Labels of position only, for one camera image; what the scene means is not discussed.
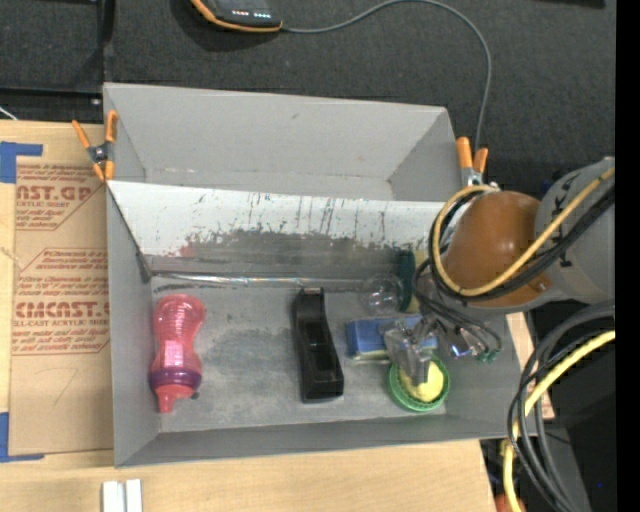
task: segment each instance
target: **cardboard box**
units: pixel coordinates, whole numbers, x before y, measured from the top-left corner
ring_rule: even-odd
[[[98,143],[104,137],[102,125],[86,130]],[[15,225],[13,246],[3,246],[3,265],[15,269],[3,289],[12,298],[3,339],[11,340],[9,454],[110,448],[105,186],[70,123],[2,122],[0,141],[39,148],[17,156],[7,196]]]
[[[388,366],[346,355],[345,323],[368,315],[371,275],[426,242],[459,190],[439,107],[107,84],[120,118],[108,183],[116,466],[504,436],[520,375],[452,361],[446,403],[423,415],[390,398]],[[291,323],[303,286],[327,294],[344,395],[300,400]],[[154,304],[180,290],[207,318],[195,400],[157,412],[149,386]]]

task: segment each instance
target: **green lid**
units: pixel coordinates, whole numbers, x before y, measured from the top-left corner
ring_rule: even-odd
[[[437,359],[436,357],[432,358],[432,361],[438,366],[442,375],[444,376],[444,383],[442,385],[442,392],[438,395],[438,397],[431,402],[423,402],[411,396],[400,381],[400,370],[395,365],[391,365],[391,369],[389,370],[389,385],[391,387],[391,394],[396,402],[404,407],[405,409],[409,409],[413,412],[427,412],[435,409],[439,405],[444,402],[444,399],[449,394],[449,372],[442,364],[442,361]]]

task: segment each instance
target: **yellow object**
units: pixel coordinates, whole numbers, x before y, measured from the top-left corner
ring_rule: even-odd
[[[524,403],[524,414],[527,416],[536,402],[540,399],[540,397],[544,394],[547,389],[551,387],[551,385],[562,376],[569,368],[571,368],[574,364],[584,358],[586,355],[590,354],[597,348],[600,348],[605,343],[609,343],[616,339],[616,331],[611,330],[607,331],[600,336],[596,336],[591,341],[582,345],[578,350],[573,351],[567,357],[565,357],[562,361],[560,361],[553,369],[546,375],[544,379],[542,379],[531,394],[527,397],[527,400]],[[519,435],[519,427],[518,422],[515,421],[512,426],[513,436],[518,437]],[[503,465],[503,480],[504,480],[504,490],[507,495],[507,501],[509,502],[509,506],[511,507],[512,512],[522,512],[522,509],[518,505],[518,497],[516,496],[516,491],[513,486],[513,458],[515,456],[515,452],[513,450],[513,446],[508,444],[506,446],[506,450],[504,452],[504,465]]]
[[[544,243],[551,238],[553,233],[558,229],[558,226],[564,222],[564,220],[571,214],[573,211],[580,206],[580,204],[591,194],[595,189],[597,189],[603,182],[612,178],[615,175],[615,168],[611,168],[606,170],[596,179],[594,179],[589,185],[587,185],[584,189],[580,191],[578,195],[576,195],[573,200],[567,205],[567,207],[555,218],[552,222],[549,223],[547,228],[540,234],[540,236],[529,246],[529,248],[501,275],[496,277],[491,282],[477,287],[477,288],[463,288],[462,286],[455,283],[447,274],[444,269],[444,265],[442,263],[442,258],[440,255],[440,229],[442,226],[442,222],[449,212],[450,208],[453,204],[461,197],[472,194],[474,192],[494,192],[497,191],[488,185],[476,185],[472,187],[467,187],[465,189],[460,190],[456,194],[453,195],[451,199],[449,199],[440,213],[438,217],[436,217],[436,221],[433,226],[433,244],[431,247],[431,251],[433,253],[433,264],[438,269],[440,276],[442,277],[443,282],[451,289],[454,290],[458,295],[462,295],[463,297],[475,297],[477,295],[482,295],[483,293],[489,292],[505,281],[510,279],[514,274],[516,274],[536,253],[536,251],[544,245]]]
[[[427,382],[418,386],[413,385],[411,377],[409,377],[404,370],[400,369],[398,375],[405,391],[416,400],[420,400],[425,403],[433,402],[440,396],[440,393],[442,393],[442,388],[444,387],[444,374],[433,361],[429,363],[429,376],[427,378]]]

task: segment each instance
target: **orange clamp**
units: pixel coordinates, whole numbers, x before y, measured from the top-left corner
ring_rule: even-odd
[[[113,179],[115,174],[115,166],[113,161],[110,160],[108,153],[109,146],[116,142],[118,120],[118,113],[115,110],[109,111],[105,128],[105,142],[99,146],[91,145],[89,137],[87,137],[87,133],[84,131],[84,128],[80,126],[78,121],[71,121],[71,126],[75,129],[78,139],[80,139],[80,143],[84,149],[87,150],[87,153],[93,162],[93,171],[96,173],[96,176],[98,176],[100,181],[103,182],[105,180]]]

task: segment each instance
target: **yellow cable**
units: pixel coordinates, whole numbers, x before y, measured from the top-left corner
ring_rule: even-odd
[[[536,387],[533,389],[531,394],[527,397],[524,404],[524,414],[525,417],[531,412],[535,403],[540,399],[540,397],[551,387],[551,385],[569,368],[571,368],[574,364],[576,364],[580,359],[584,358],[586,355],[590,354],[597,348],[600,348],[606,343],[614,340],[616,338],[616,331],[611,330],[607,331],[599,336],[596,336],[592,340],[585,343],[579,349],[573,351],[567,357],[565,357],[562,361],[560,361],[553,369],[542,379]],[[517,439],[519,435],[518,421],[514,421],[513,423],[513,437]],[[504,467],[503,467],[503,484],[505,494],[507,496],[507,501],[509,502],[509,506],[511,507],[512,512],[522,512],[522,509],[518,505],[518,498],[516,496],[515,489],[513,487],[513,459],[515,456],[515,452],[513,450],[513,446],[508,444],[506,446],[504,452]]]
[[[529,259],[535,254],[535,252],[542,247],[542,245],[551,237],[554,231],[565,221],[565,219],[578,207],[580,204],[589,196],[595,189],[597,189],[603,182],[612,178],[615,174],[615,167],[612,167],[605,172],[603,172],[599,177],[595,178],[591,183],[589,183],[584,189],[580,191],[580,193],[573,198],[573,200],[567,205],[567,207],[555,218],[553,221],[547,226],[547,228],[540,234],[540,236],[529,246],[529,248],[518,258],[507,270],[505,270],[502,274],[496,277],[493,281],[477,287],[477,288],[463,288],[462,286],[456,284],[451,277],[447,274],[444,266],[442,264],[442,258],[440,255],[440,230],[442,221],[444,220],[445,215],[460,197],[469,195],[473,192],[482,191],[482,190],[491,190],[495,192],[495,189],[489,186],[474,186],[467,187],[459,191],[455,194],[449,201],[447,201],[440,210],[438,217],[433,226],[433,243],[431,246],[433,253],[433,263],[438,269],[440,276],[442,277],[442,281],[453,291],[455,291],[458,295],[462,295],[464,297],[475,297],[477,295],[482,295],[483,293],[489,292],[494,288],[497,288],[502,283],[504,283],[507,279],[511,278],[516,272],[518,272]]]

